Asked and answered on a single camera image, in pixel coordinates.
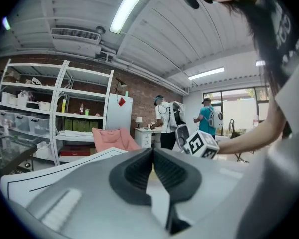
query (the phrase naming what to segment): pink fabric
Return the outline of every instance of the pink fabric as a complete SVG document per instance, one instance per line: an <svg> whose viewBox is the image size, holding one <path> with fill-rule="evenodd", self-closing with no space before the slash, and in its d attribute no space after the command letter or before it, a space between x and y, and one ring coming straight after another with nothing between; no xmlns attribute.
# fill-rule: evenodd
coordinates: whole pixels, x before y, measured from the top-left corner
<svg viewBox="0 0 299 239"><path fill-rule="evenodd" d="M126 128L113 131L105 131L93 128L92 133L96 152L101 152L112 147L126 151L140 149Z"/></svg>

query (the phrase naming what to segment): blue shirt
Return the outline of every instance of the blue shirt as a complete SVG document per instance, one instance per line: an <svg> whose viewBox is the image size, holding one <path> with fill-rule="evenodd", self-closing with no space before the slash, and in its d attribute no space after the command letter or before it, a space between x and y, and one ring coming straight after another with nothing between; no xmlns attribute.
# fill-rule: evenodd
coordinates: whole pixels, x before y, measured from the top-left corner
<svg viewBox="0 0 299 239"><path fill-rule="evenodd" d="M216 129L213 127L210 127L208 124L209 115L211 113L210 108L203 107L202 109L200 109L199 115L203 115L204 118L199 123L199 130L203 131L205 133L211 134L211 135L216 135Z"/></svg>

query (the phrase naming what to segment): red sticker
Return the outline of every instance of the red sticker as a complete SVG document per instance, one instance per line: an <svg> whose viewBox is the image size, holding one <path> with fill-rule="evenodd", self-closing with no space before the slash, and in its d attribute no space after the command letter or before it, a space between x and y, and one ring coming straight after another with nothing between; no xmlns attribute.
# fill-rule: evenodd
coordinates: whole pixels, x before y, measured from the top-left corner
<svg viewBox="0 0 299 239"><path fill-rule="evenodd" d="M119 105L122 106L123 104L125 104L125 100L123 98L121 98L119 101Z"/></svg>

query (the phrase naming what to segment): glass table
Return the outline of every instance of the glass table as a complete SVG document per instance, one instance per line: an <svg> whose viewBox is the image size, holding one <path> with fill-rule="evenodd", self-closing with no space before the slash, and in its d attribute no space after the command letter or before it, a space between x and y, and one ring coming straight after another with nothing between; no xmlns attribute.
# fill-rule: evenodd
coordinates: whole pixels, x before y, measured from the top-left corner
<svg viewBox="0 0 299 239"><path fill-rule="evenodd" d="M0 178L13 172L25 160L37 151L36 144L15 140L0 139Z"/></svg>

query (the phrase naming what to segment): window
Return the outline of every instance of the window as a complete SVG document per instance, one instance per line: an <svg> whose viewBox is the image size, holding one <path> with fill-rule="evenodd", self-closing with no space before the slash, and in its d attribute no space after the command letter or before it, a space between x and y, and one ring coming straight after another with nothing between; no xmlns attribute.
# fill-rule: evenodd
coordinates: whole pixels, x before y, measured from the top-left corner
<svg viewBox="0 0 299 239"><path fill-rule="evenodd" d="M235 122L235 131L245 133L253 128L253 120L257 117L254 89L223 91L224 135L228 136L230 120Z"/></svg>
<svg viewBox="0 0 299 239"><path fill-rule="evenodd" d="M258 101L265 101L269 100L269 87L258 87L255 88L256 90L256 96Z"/></svg>
<svg viewBox="0 0 299 239"><path fill-rule="evenodd" d="M210 98L212 106L224 115L224 126L216 131L217 135L230 136L230 120L235 121L235 131L246 133L254 128L253 121L259 123L267 117L269 107L269 87L253 87L204 93L204 98Z"/></svg>

